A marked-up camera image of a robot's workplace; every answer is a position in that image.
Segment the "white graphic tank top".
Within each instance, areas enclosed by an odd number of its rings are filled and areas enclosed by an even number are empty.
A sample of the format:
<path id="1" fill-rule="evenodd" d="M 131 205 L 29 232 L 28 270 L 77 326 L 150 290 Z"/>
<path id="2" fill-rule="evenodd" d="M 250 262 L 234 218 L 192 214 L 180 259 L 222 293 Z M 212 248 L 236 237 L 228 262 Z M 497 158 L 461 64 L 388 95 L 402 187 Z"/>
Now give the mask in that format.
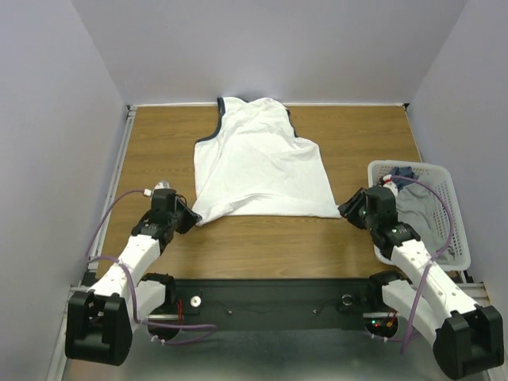
<path id="1" fill-rule="evenodd" d="M 217 128 L 194 146 L 200 225 L 228 216 L 340 216 L 320 148 L 297 135 L 285 105 L 223 97 L 217 106 Z"/>

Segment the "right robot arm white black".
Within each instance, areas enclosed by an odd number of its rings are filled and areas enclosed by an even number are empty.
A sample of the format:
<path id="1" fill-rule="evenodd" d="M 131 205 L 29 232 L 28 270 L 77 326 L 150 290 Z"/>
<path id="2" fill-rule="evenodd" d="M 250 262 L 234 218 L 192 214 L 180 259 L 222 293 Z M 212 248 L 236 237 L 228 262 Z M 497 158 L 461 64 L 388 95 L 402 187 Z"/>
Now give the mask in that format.
<path id="1" fill-rule="evenodd" d="M 502 315 L 456 285 L 417 232 L 398 219 L 394 188 L 361 188 L 338 210 L 349 223 L 367 230 L 381 254 L 406 274 L 406 279 L 369 286 L 365 300 L 371 308 L 388 306 L 402 315 L 427 340 L 450 379 L 504 364 Z"/>

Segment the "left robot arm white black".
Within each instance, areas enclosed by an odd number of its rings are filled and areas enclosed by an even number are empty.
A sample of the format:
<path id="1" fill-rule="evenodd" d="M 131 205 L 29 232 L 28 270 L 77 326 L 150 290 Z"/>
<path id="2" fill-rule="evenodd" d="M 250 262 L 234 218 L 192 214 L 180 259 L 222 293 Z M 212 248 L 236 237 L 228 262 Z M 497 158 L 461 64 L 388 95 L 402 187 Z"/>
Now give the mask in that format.
<path id="1" fill-rule="evenodd" d="M 151 205 L 121 254 L 109 259 L 110 268 L 99 281 L 68 301 L 65 354 L 70 359 L 123 364 L 135 330 L 148 315 L 167 313 L 176 305 L 174 278 L 147 270 L 176 233 L 187 233 L 201 217 L 166 182 L 145 195 Z"/>

